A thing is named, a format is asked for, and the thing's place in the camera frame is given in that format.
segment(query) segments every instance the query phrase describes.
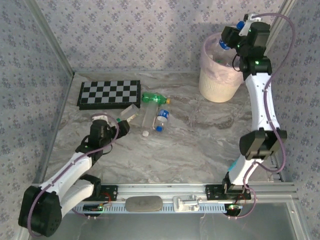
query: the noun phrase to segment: marble floor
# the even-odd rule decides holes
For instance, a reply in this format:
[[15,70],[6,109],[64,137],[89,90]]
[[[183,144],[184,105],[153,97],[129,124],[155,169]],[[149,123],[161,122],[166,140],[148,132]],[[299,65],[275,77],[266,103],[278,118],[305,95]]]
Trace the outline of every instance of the marble floor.
[[[198,73],[82,73],[75,74],[50,156],[45,179],[73,155],[89,134],[90,116],[101,110],[79,110],[80,86],[86,81],[141,80],[142,92],[171,99],[168,128],[142,136],[145,106],[130,122],[128,135],[116,141],[88,171],[103,183],[220,183],[240,155],[239,139],[251,130],[251,107],[245,85],[226,103],[204,99]],[[122,109],[104,110],[117,117]],[[250,181],[269,181],[258,168]]]

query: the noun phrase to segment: white bottle cap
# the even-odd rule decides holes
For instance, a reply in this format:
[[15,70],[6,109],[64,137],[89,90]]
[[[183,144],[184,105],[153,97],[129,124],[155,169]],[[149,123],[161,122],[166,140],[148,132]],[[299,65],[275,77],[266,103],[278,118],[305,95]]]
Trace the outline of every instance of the white bottle cap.
[[148,131],[143,131],[143,132],[142,132],[142,136],[148,137],[148,136],[149,136],[149,132],[148,132]]

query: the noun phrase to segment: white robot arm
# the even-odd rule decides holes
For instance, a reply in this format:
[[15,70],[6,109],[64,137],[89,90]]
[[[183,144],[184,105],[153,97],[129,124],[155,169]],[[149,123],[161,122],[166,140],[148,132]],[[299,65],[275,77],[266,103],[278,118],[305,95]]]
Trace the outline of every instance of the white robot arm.
[[250,133],[241,137],[239,142],[241,155],[229,168],[222,186],[206,186],[208,200],[236,200],[239,194],[244,194],[245,199],[251,199],[250,191],[247,191],[248,188],[244,184],[248,183],[250,175],[258,166],[254,163],[261,164],[280,148],[270,122],[283,142],[287,138],[287,132],[280,129],[275,115],[269,83],[272,66],[270,60],[264,55],[270,25],[254,16],[255,14],[246,14],[245,24],[238,24],[237,28],[226,26],[221,34],[223,42],[221,46],[235,49],[240,57],[239,68],[250,95],[252,128]]
[[110,127],[107,120],[95,118],[90,134],[82,140],[72,158],[49,180],[38,187],[30,186],[24,192],[18,219],[20,226],[50,237],[66,213],[79,202],[101,195],[101,180],[84,173],[99,160],[104,148],[129,132],[126,120],[117,125],[118,129]]

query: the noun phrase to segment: trash can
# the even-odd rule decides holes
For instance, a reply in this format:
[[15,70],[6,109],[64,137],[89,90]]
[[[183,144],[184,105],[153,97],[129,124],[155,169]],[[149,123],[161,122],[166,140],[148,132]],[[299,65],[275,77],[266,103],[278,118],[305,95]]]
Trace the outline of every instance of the trash can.
[[244,82],[241,72],[232,67],[235,49],[224,50],[219,40],[221,32],[210,35],[204,41],[200,56],[200,93],[209,101],[223,103],[230,100]]

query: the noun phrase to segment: checkered pattern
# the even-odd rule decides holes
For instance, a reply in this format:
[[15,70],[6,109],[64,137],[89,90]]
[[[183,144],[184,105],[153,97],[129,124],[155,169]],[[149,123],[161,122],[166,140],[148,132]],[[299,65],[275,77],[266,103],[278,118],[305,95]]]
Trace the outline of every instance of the checkered pattern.
[[136,104],[140,107],[139,80],[87,81],[81,85],[78,99],[80,110],[121,109]]

